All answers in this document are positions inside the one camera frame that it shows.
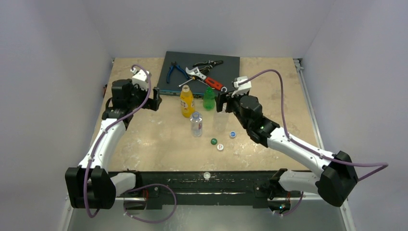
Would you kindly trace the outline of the aluminium side rail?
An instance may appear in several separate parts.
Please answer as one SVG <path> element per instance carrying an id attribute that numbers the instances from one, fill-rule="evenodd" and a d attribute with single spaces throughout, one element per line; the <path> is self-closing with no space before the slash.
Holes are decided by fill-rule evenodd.
<path id="1" fill-rule="evenodd" d="M 303 74 L 304 68 L 301 66 L 301 59 L 293 59 L 293 62 L 294 62 L 296 72 L 297 72 L 298 77 L 299 77 L 300 82 L 301 82 L 301 86 L 302 86 L 304 97 L 305 97 L 305 100 L 306 100 L 306 103 L 307 103 L 308 111 L 309 111 L 309 114 L 310 114 L 310 117 L 311 117 L 311 120 L 312 120 L 313 130 L 314 130 L 314 133 L 315 133 L 315 137 L 316 137 L 316 140 L 317 140 L 318 147 L 324 149 L 324 144 L 323 144 L 323 141 L 322 141 L 322 138 L 321 138 L 319 126 L 318 126 L 317 119 L 316 119 L 316 116 L 315 116 L 315 113 L 314 113 L 314 108 L 313 108 L 313 105 L 312 105 L 312 102 L 311 102 L 311 99 L 310 99 L 310 96 L 309 96 L 309 92 L 308 92 L 308 89 L 307 89 L 307 86 L 306 86 L 306 81 L 305 81 L 305 77 L 304 77 L 304 74 Z"/>

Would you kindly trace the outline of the white juice bottle cap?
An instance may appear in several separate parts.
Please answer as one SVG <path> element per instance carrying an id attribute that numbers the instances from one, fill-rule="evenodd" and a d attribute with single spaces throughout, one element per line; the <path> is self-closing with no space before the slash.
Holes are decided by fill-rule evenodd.
<path id="1" fill-rule="evenodd" d="M 205 180 L 210 179 L 210 178 L 211 178 L 210 172 L 205 172 L 205 173 L 203 173 L 203 178 L 204 178 Z"/>

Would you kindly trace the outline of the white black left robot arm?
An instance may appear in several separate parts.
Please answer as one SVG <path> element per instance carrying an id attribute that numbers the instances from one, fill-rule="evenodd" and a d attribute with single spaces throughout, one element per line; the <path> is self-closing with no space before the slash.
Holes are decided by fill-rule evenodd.
<path id="1" fill-rule="evenodd" d="M 69 200 L 74 208 L 110 209 L 121 194 L 127 192 L 137 197 L 143 192 L 143 183 L 136 179 L 135 172 L 127 170 L 111 177 L 107 168 L 134 110 L 158 110 L 162 102 L 159 88 L 143 89 L 131 79 L 120 79 L 113 82 L 111 91 L 94 143 L 78 166 L 65 172 Z"/>

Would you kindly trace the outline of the orange juice bottle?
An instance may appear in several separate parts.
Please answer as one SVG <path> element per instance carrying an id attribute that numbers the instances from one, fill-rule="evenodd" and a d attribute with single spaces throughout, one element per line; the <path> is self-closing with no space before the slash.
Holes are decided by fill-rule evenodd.
<path id="1" fill-rule="evenodd" d="M 188 85 L 183 85 L 180 92 L 181 113 L 185 118 L 190 118 L 195 112 L 194 97 Z"/>

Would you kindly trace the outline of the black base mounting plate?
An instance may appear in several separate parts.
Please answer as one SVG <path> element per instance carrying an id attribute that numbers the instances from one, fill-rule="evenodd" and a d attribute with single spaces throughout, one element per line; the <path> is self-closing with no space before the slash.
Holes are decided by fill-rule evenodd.
<path id="1" fill-rule="evenodd" d="M 289 210 L 299 191 L 279 189 L 278 171 L 134 171 L 136 186 L 121 194 L 127 201 L 147 200 L 148 209 L 164 205 L 230 205 Z"/>

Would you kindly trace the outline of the clear bottle white cap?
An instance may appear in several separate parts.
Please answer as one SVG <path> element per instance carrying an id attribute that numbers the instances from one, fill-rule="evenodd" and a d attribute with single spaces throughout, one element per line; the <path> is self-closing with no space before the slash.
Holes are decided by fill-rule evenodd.
<path id="1" fill-rule="evenodd" d="M 215 111 L 213 118 L 213 128 L 217 132 L 223 132 L 227 127 L 228 121 L 229 113 L 226 113 L 225 111 L 222 112 Z"/>

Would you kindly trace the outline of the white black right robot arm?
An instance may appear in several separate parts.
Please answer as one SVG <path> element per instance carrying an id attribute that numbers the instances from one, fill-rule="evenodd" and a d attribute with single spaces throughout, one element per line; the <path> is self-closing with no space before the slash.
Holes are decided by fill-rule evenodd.
<path id="1" fill-rule="evenodd" d="M 307 167 L 308 172 L 285 170 L 270 183 L 271 192 L 287 191 L 318 194 L 325 202 L 340 207 L 358 183 L 349 154 L 332 154 L 290 135 L 278 123 L 263 115 L 255 96 L 234 97 L 232 92 L 215 97 L 218 112 L 233 113 L 252 141 L 281 152 Z"/>

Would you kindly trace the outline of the dark grey network switch box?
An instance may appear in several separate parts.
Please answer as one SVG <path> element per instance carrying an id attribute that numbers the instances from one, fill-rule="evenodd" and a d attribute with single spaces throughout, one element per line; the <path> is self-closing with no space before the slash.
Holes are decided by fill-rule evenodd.
<path id="1" fill-rule="evenodd" d="M 188 85 L 195 98 L 211 87 L 215 94 L 233 89 L 240 75 L 240 57 L 167 51 L 157 83 L 161 95 L 179 96 Z"/>

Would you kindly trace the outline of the clear bottle with label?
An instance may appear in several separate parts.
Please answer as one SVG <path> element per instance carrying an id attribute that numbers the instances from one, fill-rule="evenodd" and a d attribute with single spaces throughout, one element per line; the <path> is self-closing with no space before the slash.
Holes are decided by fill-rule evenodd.
<path id="1" fill-rule="evenodd" d="M 203 133 L 203 119 L 199 112 L 195 111 L 191 114 L 191 133 L 194 137 L 200 137 Z"/>

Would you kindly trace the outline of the yellow collar screwdriver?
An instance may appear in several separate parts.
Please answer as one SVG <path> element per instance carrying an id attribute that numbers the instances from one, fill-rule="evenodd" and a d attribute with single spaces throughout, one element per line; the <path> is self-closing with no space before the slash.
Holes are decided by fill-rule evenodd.
<path id="1" fill-rule="evenodd" d="M 191 81 L 193 81 L 193 80 L 195 80 L 195 77 L 189 78 L 187 81 L 185 81 L 185 82 L 179 84 L 178 87 L 181 88 L 182 86 L 186 85 L 187 83 L 189 83 L 189 82 L 191 82 Z"/>

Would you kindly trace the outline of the black handled pliers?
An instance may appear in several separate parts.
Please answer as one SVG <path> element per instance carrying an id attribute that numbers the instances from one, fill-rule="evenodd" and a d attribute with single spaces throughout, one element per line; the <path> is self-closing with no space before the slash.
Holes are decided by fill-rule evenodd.
<path id="1" fill-rule="evenodd" d="M 208 61 L 205 61 L 205 62 L 195 63 L 195 64 L 193 65 L 193 67 L 203 66 L 203 68 L 209 68 L 209 69 L 211 69 L 211 68 L 214 68 L 215 66 L 220 65 L 220 64 L 223 64 L 223 63 L 224 63 L 223 60 L 218 60 L 218 61 L 208 60 Z"/>

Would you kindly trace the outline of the aluminium front frame rail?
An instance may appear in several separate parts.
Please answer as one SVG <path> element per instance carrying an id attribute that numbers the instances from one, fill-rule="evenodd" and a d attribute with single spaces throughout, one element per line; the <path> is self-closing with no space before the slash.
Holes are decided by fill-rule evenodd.
<path id="1" fill-rule="evenodd" d="M 65 174 L 71 205 L 109 209 L 115 202 L 145 203 L 148 209 L 164 205 L 231 205 L 266 208 L 284 206 L 306 193 L 339 207 L 350 186 L 337 176 L 316 178 L 310 172 L 114 172 L 98 170 L 85 176 L 82 169 Z"/>

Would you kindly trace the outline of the green plastic bottle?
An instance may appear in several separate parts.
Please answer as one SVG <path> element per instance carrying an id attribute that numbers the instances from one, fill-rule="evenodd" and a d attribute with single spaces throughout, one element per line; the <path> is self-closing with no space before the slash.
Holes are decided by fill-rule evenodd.
<path id="1" fill-rule="evenodd" d="M 203 95 L 203 107 L 205 110 L 210 111 L 215 107 L 215 93 L 211 87 L 207 87 Z"/>

